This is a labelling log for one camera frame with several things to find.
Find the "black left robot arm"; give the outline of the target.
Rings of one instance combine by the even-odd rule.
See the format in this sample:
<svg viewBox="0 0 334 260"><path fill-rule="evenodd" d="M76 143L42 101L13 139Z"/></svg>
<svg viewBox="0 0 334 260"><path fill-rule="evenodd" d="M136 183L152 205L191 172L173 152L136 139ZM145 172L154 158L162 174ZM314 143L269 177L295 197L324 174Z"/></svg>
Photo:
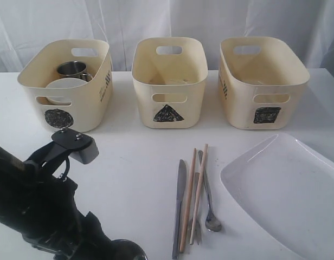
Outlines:
<svg viewBox="0 0 334 260"><path fill-rule="evenodd" d="M54 259L113 259L114 247L98 218L76 208L77 184L42 170L0 147L0 223Z"/></svg>

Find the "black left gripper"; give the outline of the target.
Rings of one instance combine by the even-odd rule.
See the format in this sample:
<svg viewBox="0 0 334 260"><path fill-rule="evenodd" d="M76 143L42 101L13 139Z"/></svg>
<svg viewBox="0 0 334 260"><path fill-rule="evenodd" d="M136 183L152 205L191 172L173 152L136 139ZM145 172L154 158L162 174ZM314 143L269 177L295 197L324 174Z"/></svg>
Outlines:
<svg viewBox="0 0 334 260"><path fill-rule="evenodd" d="M76 207L77 184L52 177L39 183L25 209L23 239L32 247L54 254L54 259L112 259L113 245L99 219Z"/></svg>

